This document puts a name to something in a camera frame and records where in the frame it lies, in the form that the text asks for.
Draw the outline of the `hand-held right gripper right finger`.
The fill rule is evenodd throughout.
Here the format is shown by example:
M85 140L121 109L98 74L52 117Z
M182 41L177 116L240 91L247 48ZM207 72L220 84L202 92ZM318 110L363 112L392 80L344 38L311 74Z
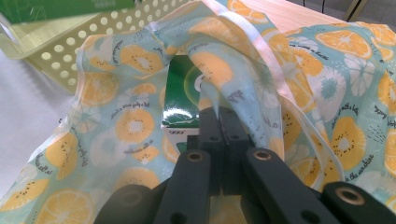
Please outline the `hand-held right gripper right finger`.
M219 123L225 140L222 190L225 195L237 195L244 186L243 160L251 141L241 120L230 108L219 109Z

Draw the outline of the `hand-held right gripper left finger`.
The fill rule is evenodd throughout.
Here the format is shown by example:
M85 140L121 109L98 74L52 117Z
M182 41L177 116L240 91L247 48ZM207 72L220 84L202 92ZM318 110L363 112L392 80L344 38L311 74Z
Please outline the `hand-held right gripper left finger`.
M213 107L202 110L199 119L199 148L210 155L209 194L219 195L224 148L219 121Z

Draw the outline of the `green and white cube box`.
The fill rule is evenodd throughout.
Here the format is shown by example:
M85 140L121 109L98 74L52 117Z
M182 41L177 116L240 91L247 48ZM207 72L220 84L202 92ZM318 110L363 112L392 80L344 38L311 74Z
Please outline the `green and white cube box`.
M162 128L171 144L180 152L187 149L188 136L198 134L198 103L203 77L187 55L177 55L170 62Z

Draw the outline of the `orange fruit print bag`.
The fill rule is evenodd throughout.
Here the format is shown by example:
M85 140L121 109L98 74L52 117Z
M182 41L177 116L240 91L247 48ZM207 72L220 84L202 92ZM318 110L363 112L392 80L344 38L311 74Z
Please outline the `orange fruit print bag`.
M394 215L376 224L396 224L396 32L356 21L283 33L241 0L90 36L71 108L0 199L0 224L93 224L115 190L169 177L178 152L161 121L178 53L203 73L201 108L229 106L307 186L357 185Z

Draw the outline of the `cream perforated plastic basket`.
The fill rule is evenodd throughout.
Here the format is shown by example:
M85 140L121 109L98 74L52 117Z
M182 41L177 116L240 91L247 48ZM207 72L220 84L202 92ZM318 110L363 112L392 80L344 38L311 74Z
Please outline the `cream perforated plastic basket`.
M70 93L76 91L78 48L89 35L136 31L190 0L142 0L131 9L20 24L0 14L0 50L24 60Z

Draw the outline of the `metal stand leg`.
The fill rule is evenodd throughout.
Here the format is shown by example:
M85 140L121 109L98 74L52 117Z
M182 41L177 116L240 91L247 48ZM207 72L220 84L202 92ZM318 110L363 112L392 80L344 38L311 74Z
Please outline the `metal stand leg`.
M351 4L346 10L346 13L343 16L344 21L355 21L364 7L368 3L368 0L352 0Z

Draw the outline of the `tall green and white box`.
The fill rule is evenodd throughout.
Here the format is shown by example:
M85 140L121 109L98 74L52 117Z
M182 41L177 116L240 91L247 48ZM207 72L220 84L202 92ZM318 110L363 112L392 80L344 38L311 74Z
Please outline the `tall green and white box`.
M133 8L141 0L0 0L0 14L10 23L46 21Z

